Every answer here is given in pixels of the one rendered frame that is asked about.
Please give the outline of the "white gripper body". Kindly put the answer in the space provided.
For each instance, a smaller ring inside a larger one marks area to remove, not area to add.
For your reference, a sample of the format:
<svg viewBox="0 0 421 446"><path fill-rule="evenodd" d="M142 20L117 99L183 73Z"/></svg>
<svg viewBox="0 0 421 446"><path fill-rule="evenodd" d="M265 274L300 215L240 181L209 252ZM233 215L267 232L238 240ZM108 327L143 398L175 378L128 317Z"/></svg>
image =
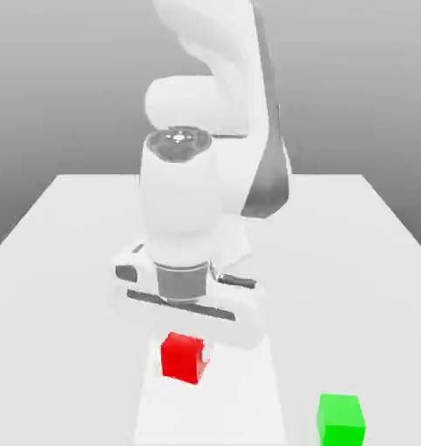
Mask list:
<svg viewBox="0 0 421 446"><path fill-rule="evenodd" d="M253 289L210 282L210 295L194 304L171 305L161 298L137 292L128 281L109 280L109 304L123 321L160 338L171 332L250 350L266 335L261 285Z"/></svg>

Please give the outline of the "small red cube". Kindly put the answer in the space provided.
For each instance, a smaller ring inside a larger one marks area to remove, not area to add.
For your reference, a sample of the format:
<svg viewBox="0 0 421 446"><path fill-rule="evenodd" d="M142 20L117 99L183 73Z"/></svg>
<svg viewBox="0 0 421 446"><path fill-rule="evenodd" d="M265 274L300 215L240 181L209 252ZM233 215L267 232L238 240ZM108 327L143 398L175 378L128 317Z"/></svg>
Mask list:
<svg viewBox="0 0 421 446"><path fill-rule="evenodd" d="M197 385L208 363L204 347L201 338L170 332L160 346L162 375Z"/></svg>

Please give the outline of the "small green cube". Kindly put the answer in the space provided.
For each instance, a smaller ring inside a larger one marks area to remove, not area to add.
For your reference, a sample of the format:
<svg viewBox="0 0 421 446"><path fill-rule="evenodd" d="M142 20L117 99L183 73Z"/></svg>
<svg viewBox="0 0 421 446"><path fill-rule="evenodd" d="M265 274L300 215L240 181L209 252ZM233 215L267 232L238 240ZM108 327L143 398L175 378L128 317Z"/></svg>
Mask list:
<svg viewBox="0 0 421 446"><path fill-rule="evenodd" d="M320 446L363 446L366 424L356 395L321 394L316 425Z"/></svg>

